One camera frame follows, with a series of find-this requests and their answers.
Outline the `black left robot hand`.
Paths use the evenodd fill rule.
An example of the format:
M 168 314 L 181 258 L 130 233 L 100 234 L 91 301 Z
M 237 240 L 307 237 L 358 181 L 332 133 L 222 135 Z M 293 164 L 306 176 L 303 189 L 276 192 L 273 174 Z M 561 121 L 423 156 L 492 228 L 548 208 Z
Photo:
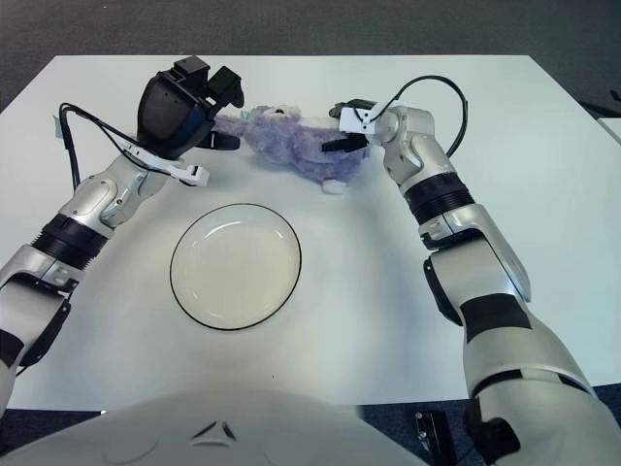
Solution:
M 240 147 L 238 136 L 214 127 L 224 107 L 244 105 L 242 78 L 225 66 L 213 75 L 209 71 L 206 62 L 192 55 L 149 80 L 137 116 L 137 141 L 141 147 L 168 160 L 177 160 L 193 148 Z

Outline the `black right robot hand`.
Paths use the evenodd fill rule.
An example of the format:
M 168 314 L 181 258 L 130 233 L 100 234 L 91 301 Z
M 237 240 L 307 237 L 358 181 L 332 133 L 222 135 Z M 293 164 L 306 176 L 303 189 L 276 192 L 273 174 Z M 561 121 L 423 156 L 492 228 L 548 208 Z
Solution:
M 376 102 L 364 99 L 352 99 L 336 104 L 329 116 L 339 123 L 342 136 L 322 144 L 324 152 L 345 151 L 352 152 L 365 149 L 368 145 L 366 137 L 367 126 L 370 124 L 372 109 Z

